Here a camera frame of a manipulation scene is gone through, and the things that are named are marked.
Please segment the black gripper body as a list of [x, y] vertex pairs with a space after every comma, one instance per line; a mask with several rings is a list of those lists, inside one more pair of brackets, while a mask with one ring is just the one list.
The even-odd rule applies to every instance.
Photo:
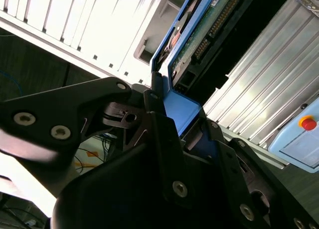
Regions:
[[184, 153], [193, 206], [167, 201], [155, 153], [138, 146], [74, 179], [56, 202], [53, 229], [245, 229], [249, 221], [231, 203], [213, 164]]

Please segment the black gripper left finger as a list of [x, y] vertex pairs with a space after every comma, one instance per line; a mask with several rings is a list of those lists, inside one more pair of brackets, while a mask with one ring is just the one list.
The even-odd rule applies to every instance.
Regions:
[[79, 145], [119, 129], [122, 152], [65, 185], [60, 202], [188, 202], [191, 181], [174, 121], [157, 88], [116, 77], [2, 102], [0, 150], [29, 178], [61, 180]]

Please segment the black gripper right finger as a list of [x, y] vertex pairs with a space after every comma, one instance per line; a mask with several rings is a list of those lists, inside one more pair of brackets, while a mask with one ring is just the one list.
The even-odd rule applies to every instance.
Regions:
[[200, 110], [199, 155], [217, 170], [217, 210], [225, 229], [317, 229], [318, 223], [267, 168], [251, 147], [238, 138], [227, 141], [218, 124]]

